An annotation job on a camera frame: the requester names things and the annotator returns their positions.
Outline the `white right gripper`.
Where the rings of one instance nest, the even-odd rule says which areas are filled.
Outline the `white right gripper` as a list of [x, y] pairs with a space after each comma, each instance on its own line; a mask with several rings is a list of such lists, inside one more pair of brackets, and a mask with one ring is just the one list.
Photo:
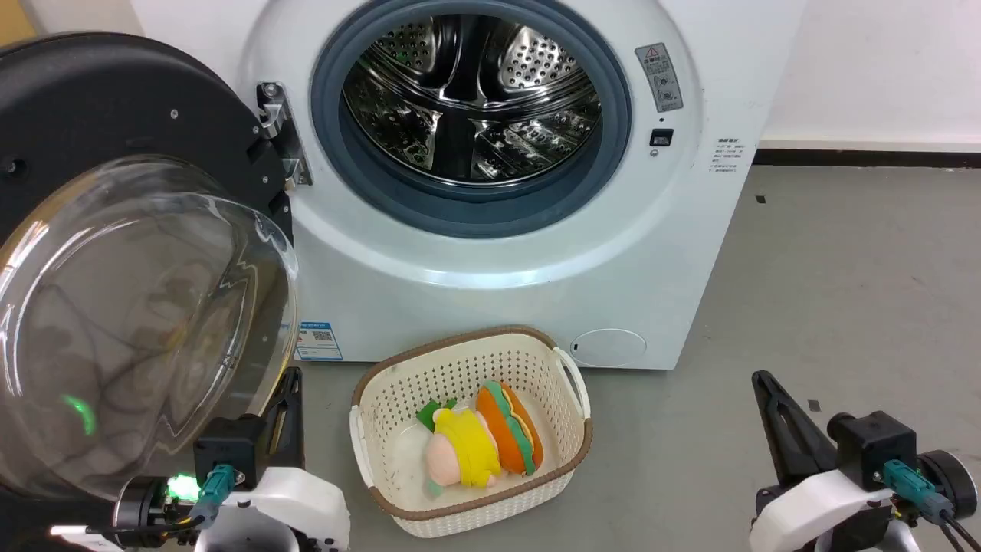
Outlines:
[[749, 535], [751, 550], [798, 550], [868, 502], [893, 496], [889, 487], [866, 491], [835, 469], [836, 448], [773, 374], [757, 370], [751, 387], [778, 485], [789, 488], [803, 480], [758, 514]]

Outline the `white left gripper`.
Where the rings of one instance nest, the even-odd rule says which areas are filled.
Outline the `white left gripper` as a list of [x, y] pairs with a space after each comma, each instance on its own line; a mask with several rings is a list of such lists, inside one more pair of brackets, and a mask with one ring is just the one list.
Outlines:
[[351, 520], [339, 487], [304, 471], [303, 374], [288, 367], [265, 405], [267, 468], [255, 488], [234, 491], [196, 551], [347, 551]]

